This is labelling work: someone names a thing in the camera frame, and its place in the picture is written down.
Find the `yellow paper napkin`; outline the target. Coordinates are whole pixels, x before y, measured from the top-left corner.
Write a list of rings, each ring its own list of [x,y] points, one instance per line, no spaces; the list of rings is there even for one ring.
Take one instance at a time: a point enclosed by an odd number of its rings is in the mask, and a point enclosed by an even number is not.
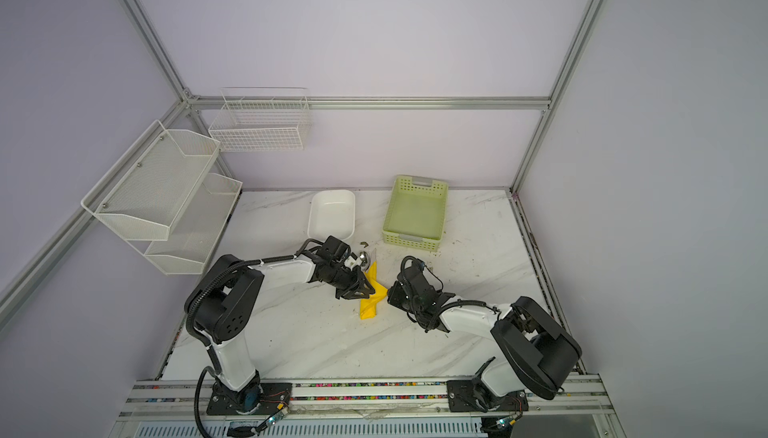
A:
[[[373,287],[374,292],[360,303],[359,318],[361,320],[375,318],[377,315],[377,305],[387,297],[387,288],[378,282],[377,272],[378,262],[373,261],[365,272],[365,276],[368,279],[369,284]]]

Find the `spoon with green handle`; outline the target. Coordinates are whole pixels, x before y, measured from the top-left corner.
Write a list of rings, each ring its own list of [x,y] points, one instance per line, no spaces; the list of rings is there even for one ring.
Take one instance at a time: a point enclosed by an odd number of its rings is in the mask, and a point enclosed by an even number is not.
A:
[[[372,263],[371,255],[367,251],[365,251],[365,250],[360,252],[359,258],[361,260],[361,266],[363,268],[368,268],[370,266],[370,264]]]

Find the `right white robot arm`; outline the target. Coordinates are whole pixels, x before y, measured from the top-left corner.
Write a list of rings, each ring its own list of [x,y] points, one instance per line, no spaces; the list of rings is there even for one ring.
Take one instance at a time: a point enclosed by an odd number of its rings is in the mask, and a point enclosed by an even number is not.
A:
[[[531,297],[506,309],[464,299],[430,284],[427,270],[424,261],[404,257],[387,302],[426,333],[466,333],[497,347],[471,378],[448,382],[450,410],[523,413],[528,392],[554,399],[582,356],[572,335]]]

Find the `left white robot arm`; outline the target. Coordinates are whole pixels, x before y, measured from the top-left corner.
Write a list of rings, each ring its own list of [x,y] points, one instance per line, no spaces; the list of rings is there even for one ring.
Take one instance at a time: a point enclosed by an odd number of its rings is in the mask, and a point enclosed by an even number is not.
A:
[[[287,402],[285,392],[268,395],[247,345],[245,329],[261,291],[319,282],[332,286],[337,299],[367,299],[375,292],[366,276],[371,264],[368,253],[355,253],[332,235],[309,238],[288,255],[217,258],[184,304],[184,328],[203,345],[214,378],[206,413],[257,414]]]

